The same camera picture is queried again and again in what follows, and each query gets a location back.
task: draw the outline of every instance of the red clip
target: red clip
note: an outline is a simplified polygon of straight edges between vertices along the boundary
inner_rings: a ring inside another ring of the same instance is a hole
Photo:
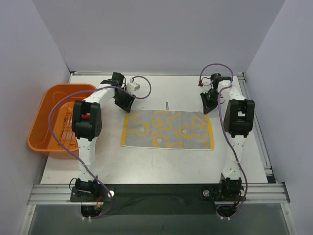
[[[90,114],[82,114],[82,118],[83,119],[89,119],[90,118]]]

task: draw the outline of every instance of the screw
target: screw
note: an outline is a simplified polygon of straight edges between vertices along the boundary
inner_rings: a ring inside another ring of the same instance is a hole
[[[110,193],[111,193],[112,197],[114,197],[114,191],[110,190]]]
[[[203,191],[203,195],[205,196],[205,197],[208,197],[208,196],[210,196],[210,192],[209,192],[209,190],[204,190]]]

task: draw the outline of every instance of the white wall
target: white wall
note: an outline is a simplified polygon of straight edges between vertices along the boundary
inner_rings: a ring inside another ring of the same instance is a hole
[[[17,234],[44,157],[27,135],[41,98],[69,78],[67,67],[31,0],[0,7],[0,234]]]
[[[33,0],[71,71],[167,74],[246,71],[284,1]]]
[[[246,73],[249,93],[298,234],[312,234],[313,1],[286,0]]]

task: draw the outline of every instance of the gray towel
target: gray towel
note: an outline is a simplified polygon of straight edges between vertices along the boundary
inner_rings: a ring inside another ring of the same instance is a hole
[[[201,112],[132,110],[125,116],[122,146],[213,150],[210,119]]]

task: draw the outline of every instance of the metal rail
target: metal rail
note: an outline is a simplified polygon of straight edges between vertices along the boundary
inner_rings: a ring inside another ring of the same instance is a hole
[[[94,205],[95,202],[70,202],[68,185],[34,185],[29,205]],[[245,203],[288,203],[289,197],[284,184],[248,184]]]

